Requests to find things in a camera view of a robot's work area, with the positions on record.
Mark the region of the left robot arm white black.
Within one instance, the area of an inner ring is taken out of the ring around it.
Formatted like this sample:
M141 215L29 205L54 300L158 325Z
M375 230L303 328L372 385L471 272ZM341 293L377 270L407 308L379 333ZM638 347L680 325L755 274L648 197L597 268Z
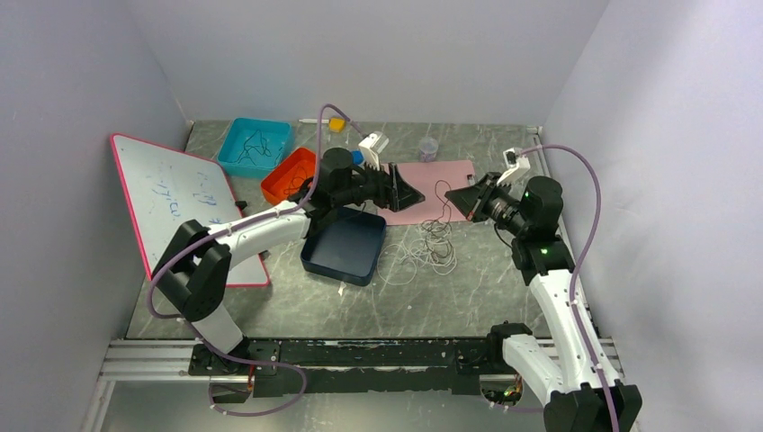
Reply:
M226 374L237 374L247 366L249 343L222 303L235 266L268 248L323 230L347 205L371 202L400 212L425 199L403 179L396 164L358 166L349 150L330 148L317 158L313 176L298 192L270 210L217 225L183 223L159 258L150 285L210 346L213 363Z

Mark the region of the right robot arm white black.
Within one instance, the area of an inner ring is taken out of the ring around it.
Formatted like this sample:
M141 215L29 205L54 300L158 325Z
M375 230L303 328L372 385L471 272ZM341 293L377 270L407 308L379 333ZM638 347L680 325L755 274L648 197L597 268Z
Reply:
M515 268L542 309L558 358L551 360L527 326L506 323L489 333L488 366L498 373L517 372L542 403L548 431L631 430L642 396L612 366L577 289L579 261L558 233L561 185L534 176L515 198L498 179L488 173L445 197L467 221L493 221L496 231L512 235Z

